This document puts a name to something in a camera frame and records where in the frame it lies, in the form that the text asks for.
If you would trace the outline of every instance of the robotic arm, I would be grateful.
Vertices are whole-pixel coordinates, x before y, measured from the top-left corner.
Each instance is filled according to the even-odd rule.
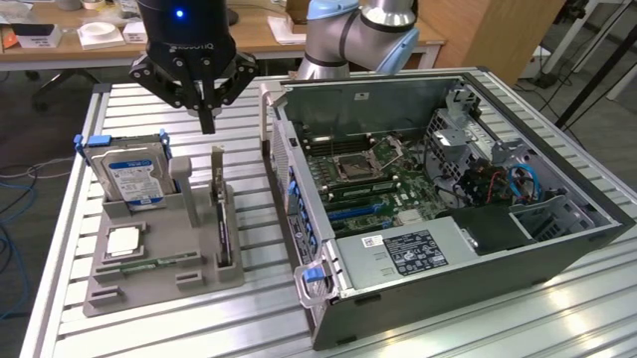
[[[383,75],[405,66],[419,31],[414,0],[311,0],[298,79],[350,76],[350,62]]]
[[[215,132],[220,106],[256,76],[254,57],[238,53],[224,0],[139,0],[148,45],[129,76],[172,107],[198,112]],[[398,72],[418,40],[413,0],[311,0],[306,56],[298,79],[343,78],[348,61],[382,74]],[[215,86],[222,76],[228,80]]]
[[[226,1],[139,0],[139,11],[147,54],[129,76],[172,107],[195,110],[202,132],[212,134],[220,106],[235,101],[258,73],[254,57],[236,52]],[[228,79],[215,88],[222,75]]]

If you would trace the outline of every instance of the barcode label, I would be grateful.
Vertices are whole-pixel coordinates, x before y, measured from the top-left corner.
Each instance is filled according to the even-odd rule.
[[[382,235],[374,235],[361,238],[362,245],[366,248],[371,248],[373,246],[382,245]]]

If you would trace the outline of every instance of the hard drive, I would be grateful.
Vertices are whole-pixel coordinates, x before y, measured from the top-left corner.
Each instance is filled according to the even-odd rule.
[[[168,174],[170,138],[91,136],[76,150],[92,167],[108,201],[125,201],[131,211],[164,207],[176,186]]]

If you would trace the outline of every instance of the power supply label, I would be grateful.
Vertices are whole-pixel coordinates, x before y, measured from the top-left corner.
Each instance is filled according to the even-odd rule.
[[[403,276],[449,264],[429,230],[383,240],[389,255]]]

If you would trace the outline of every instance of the blue cable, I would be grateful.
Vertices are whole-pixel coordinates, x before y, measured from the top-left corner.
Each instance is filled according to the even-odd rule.
[[[537,197],[539,198],[541,197],[541,188],[539,188],[539,180],[537,178],[535,171],[533,170],[533,168],[529,165],[526,165],[523,163],[511,165],[510,168],[509,168],[509,173],[506,175],[506,179],[509,181],[509,187],[510,187],[510,190],[514,192],[514,195],[518,198],[521,198],[523,196],[522,193],[519,192],[518,188],[515,187],[515,183],[514,183],[514,170],[515,169],[522,169],[523,171],[529,172],[530,178],[533,179],[534,191],[537,193]]]
[[[24,268],[24,261],[21,261],[21,255],[20,251],[16,248],[16,245],[13,245],[13,241],[11,238],[0,236],[0,241],[3,241],[13,250],[15,255],[16,255],[16,260],[17,260],[17,269],[20,270],[20,276],[21,276],[21,297],[17,303],[9,308],[7,312],[4,312],[0,315],[0,321],[27,302],[27,299],[29,298],[29,279],[27,278],[27,271]]]
[[[33,206],[33,203],[36,201],[36,191],[33,188],[28,186],[11,185],[1,182],[0,182],[0,186],[4,186],[5,188],[11,188],[11,189],[23,189],[29,192],[29,202],[27,203],[27,205],[12,216],[0,220],[0,224],[7,224],[8,222],[13,221],[21,214],[24,214],[24,212]]]
[[[0,182],[0,186],[4,186],[5,188],[11,188],[11,189],[23,189],[29,192],[29,202],[27,203],[27,205],[12,216],[0,220],[0,231],[1,231],[0,242],[3,242],[7,245],[7,247],[9,247],[9,250],[12,250],[15,253],[16,260],[17,260],[17,269],[20,270],[20,276],[21,276],[21,297],[20,297],[20,300],[17,300],[17,303],[9,308],[9,310],[0,315],[0,321],[1,321],[27,302],[29,298],[29,279],[27,277],[24,261],[21,260],[20,251],[16,245],[13,244],[13,240],[9,238],[9,233],[7,232],[7,229],[4,228],[3,224],[13,221],[33,206],[33,203],[36,201],[36,191],[29,186],[11,185],[3,182]]]

